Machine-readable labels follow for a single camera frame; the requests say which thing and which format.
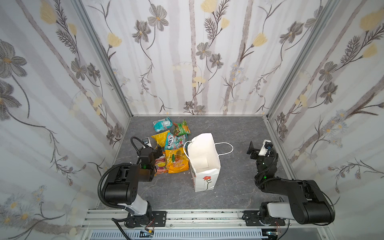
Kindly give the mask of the yellow snack packet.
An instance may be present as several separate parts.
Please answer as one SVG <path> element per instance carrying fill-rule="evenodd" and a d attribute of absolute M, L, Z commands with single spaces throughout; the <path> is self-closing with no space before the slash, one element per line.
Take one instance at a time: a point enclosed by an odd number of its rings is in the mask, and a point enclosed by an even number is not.
<path fill-rule="evenodd" d="M 170 131 L 165 131 L 165 132 L 153 135 L 151 137 L 156 141 L 156 143 L 160 147 L 164 148 L 165 145 L 166 145 L 166 140 L 167 140 L 167 136 L 168 136 L 169 133 L 170 133 Z"/>

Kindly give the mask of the teal mini snack packet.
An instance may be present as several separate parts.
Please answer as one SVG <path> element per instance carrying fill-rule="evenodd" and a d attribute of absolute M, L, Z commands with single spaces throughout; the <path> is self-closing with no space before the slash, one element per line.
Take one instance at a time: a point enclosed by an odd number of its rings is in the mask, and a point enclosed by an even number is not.
<path fill-rule="evenodd" d="M 166 137 L 165 150 L 174 150 L 174 149 L 182 148 L 187 141 L 188 141 L 187 134 L 184 134 L 181 136 L 175 136 L 171 133 L 168 133 Z"/>

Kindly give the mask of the orange yellow candy packet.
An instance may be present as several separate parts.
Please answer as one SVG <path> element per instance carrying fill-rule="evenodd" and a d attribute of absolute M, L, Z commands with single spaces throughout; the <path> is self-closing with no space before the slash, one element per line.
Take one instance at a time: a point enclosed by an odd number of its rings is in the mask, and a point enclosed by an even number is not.
<path fill-rule="evenodd" d="M 165 150 L 166 168 L 169 174 L 181 173 L 189 170 L 189 159 L 183 148 Z"/>

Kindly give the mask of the red green snack packet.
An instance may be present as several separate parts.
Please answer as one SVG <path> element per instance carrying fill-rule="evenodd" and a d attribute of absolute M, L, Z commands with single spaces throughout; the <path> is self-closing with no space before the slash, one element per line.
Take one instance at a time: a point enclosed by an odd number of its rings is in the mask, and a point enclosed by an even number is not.
<path fill-rule="evenodd" d="M 175 135 L 175 136 L 179 137 L 179 136 L 191 134 L 191 131 L 188 127 L 186 120 L 183 120 L 182 123 L 173 123 L 173 126 L 175 127 L 174 131 L 173 131 L 173 135 Z"/>

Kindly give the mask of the white paper bag red flower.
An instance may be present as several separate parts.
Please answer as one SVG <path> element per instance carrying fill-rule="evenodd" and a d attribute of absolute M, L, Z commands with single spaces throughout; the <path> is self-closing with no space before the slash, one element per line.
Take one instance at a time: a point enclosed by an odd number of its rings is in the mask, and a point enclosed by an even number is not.
<path fill-rule="evenodd" d="M 203 133 L 187 141 L 183 151 L 189 160 L 195 192 L 210 191 L 215 188 L 221 162 L 211 133 Z"/>

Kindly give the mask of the orange snack packet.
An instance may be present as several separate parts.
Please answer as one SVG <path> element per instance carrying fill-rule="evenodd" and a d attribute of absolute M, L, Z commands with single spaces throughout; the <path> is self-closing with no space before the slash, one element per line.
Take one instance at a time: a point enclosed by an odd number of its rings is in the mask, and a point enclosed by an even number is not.
<path fill-rule="evenodd" d="M 155 173 L 156 176 L 160 174 L 168 173 L 167 163 L 164 155 L 162 155 L 161 157 L 155 160 L 155 167 L 156 167 L 156 173 Z"/>

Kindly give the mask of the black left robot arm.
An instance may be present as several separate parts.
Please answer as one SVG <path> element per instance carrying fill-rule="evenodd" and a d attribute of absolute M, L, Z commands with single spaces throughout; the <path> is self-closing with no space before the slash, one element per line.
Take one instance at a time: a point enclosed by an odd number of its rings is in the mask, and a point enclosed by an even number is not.
<path fill-rule="evenodd" d="M 98 183 L 98 197 L 107 207 L 125 210 L 130 218 L 140 225 L 149 224 L 153 219 L 152 207 L 138 194 L 140 182 L 151 182 L 157 173 L 156 159 L 163 155 L 161 147 L 146 147 L 139 150 L 136 164 L 113 165 Z"/>

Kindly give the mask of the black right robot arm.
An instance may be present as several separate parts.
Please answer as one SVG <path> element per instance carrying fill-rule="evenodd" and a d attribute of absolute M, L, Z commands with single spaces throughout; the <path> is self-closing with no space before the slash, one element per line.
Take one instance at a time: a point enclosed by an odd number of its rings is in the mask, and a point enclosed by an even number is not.
<path fill-rule="evenodd" d="M 331 200 L 313 180 L 289 180 L 275 176 L 279 154 L 273 143 L 264 140 L 257 149 L 253 142 L 247 150 L 250 158 L 256 160 L 256 187 L 263 193 L 286 196 L 287 202 L 263 202 L 257 213 L 259 221 L 269 225 L 277 220 L 294 220 L 301 225 L 329 225 L 335 220 L 336 212 Z"/>

